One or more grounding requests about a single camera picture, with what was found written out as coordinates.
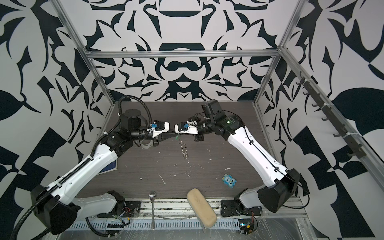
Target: metal spoon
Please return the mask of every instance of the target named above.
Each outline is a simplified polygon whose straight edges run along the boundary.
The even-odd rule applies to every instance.
[[[154,203],[155,199],[156,199],[156,192],[151,191],[149,193],[149,200],[152,202],[152,223],[151,223],[152,229],[155,229],[155,215],[154,215],[154,209],[153,209],[153,203]]]

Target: metal spring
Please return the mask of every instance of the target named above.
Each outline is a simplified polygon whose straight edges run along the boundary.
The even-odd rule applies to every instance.
[[[187,147],[186,147],[185,143],[183,143],[181,140],[179,140],[179,144],[181,145],[181,152],[183,154],[183,158],[188,159]]]

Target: dark brown table surface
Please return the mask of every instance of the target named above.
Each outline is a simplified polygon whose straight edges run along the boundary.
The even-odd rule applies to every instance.
[[[171,129],[178,122],[202,112],[201,104],[146,103],[152,119],[170,122]],[[220,105],[222,109],[238,114],[254,138],[269,152],[251,102],[221,102]],[[130,108],[139,109],[148,119],[140,103],[122,103],[123,112]],[[116,106],[107,130],[116,123],[117,113]],[[182,136],[181,140],[187,146],[188,159],[183,158],[180,145],[174,138],[150,149],[134,145],[118,159],[117,170],[97,175],[77,197],[91,197],[115,190],[125,198],[148,198],[149,192],[154,190],[157,198],[186,198],[189,190],[198,188],[205,197],[222,198],[234,197],[245,188],[251,189],[263,184],[256,170],[234,146],[214,133],[206,134],[204,138],[204,142],[195,142],[193,136]],[[223,183],[225,173],[237,180],[234,188]]]

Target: black and white patterned wall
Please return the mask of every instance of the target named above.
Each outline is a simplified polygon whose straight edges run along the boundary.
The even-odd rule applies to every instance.
[[[288,50],[383,159],[382,1],[309,0]],[[383,239],[384,192],[281,60],[259,106],[273,147],[310,192],[320,239]],[[307,194],[298,195],[307,202]]]
[[[65,0],[90,51],[276,49],[297,0]],[[253,100],[270,58],[95,62],[115,99]]]
[[[110,104],[46,0],[0,3],[0,239],[89,154]],[[19,239],[45,229],[32,214]]]

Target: blue owl toy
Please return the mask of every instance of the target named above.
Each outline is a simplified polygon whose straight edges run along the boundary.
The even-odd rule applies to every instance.
[[[230,188],[233,188],[235,183],[237,182],[231,175],[225,174],[223,177],[223,182],[228,185]]]

